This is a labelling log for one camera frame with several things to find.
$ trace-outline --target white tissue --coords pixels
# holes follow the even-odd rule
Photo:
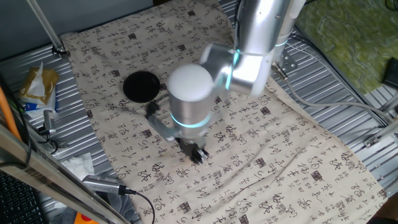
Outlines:
[[[86,153],[79,157],[72,157],[67,161],[62,161],[62,165],[64,165],[70,172],[75,174],[79,180],[83,180],[87,175],[95,175],[94,174],[94,166],[93,161],[91,160],[91,154]],[[64,208],[64,205],[61,202],[56,201],[54,208]]]
[[[36,76],[30,84],[27,94],[34,96],[45,96],[45,88],[43,84],[43,62],[40,64],[39,70],[36,72]]]

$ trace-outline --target silver connector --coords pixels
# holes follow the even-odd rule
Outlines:
[[[86,176],[82,182],[91,190],[112,194],[118,194],[121,185],[118,180],[95,175]]]
[[[55,123],[54,123],[54,114],[52,110],[45,110],[43,112],[44,115],[44,127],[45,130],[48,132],[49,135],[53,135],[57,133],[57,130],[55,129]]]
[[[276,74],[278,74],[279,78],[283,81],[288,79],[288,76],[286,75],[286,73],[283,71],[283,69],[278,65],[278,63],[274,62],[271,65],[271,68],[274,72],[276,72]]]

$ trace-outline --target gray cable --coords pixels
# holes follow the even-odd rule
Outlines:
[[[383,112],[383,111],[381,111],[379,109],[376,109],[376,108],[374,108],[372,106],[363,104],[363,103],[356,103],[356,102],[310,103],[310,102],[307,102],[307,101],[303,100],[301,97],[299,97],[299,95],[296,93],[296,91],[294,91],[294,89],[293,89],[292,85],[290,84],[289,80],[285,80],[285,82],[286,82],[287,87],[291,90],[291,92],[294,95],[294,97],[296,97],[296,99],[299,100],[299,102],[301,102],[301,103],[303,103],[305,105],[314,106],[314,107],[343,106],[343,105],[358,106],[358,107],[361,107],[361,108],[365,108],[365,109],[371,110],[371,111],[373,111],[373,112],[375,112],[375,113],[387,118],[391,123],[394,122],[394,120],[388,114],[386,114],[385,112]]]

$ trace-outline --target blue led ring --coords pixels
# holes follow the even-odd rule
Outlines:
[[[171,115],[171,117],[173,118],[173,120],[174,120],[177,124],[183,126],[184,128],[199,128],[199,127],[202,127],[203,125],[207,124],[207,122],[209,122],[209,120],[211,119],[211,113],[209,113],[209,114],[207,115],[207,117],[206,117],[203,121],[200,121],[200,122],[197,123],[197,124],[183,124],[183,123],[177,121],[177,119],[174,118],[174,116],[173,116],[172,113],[170,113],[170,115]]]

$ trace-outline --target wrinkled cloth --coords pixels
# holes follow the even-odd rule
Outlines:
[[[211,42],[233,46],[216,0],[176,0],[62,36],[90,123],[118,177],[148,197],[159,223],[366,223],[386,193],[353,151],[317,124],[273,79],[260,97],[215,99],[210,157],[193,164],[123,94],[145,70],[167,94],[173,69],[198,63]],[[173,126],[167,100],[156,114]],[[133,197],[143,223],[147,202]]]

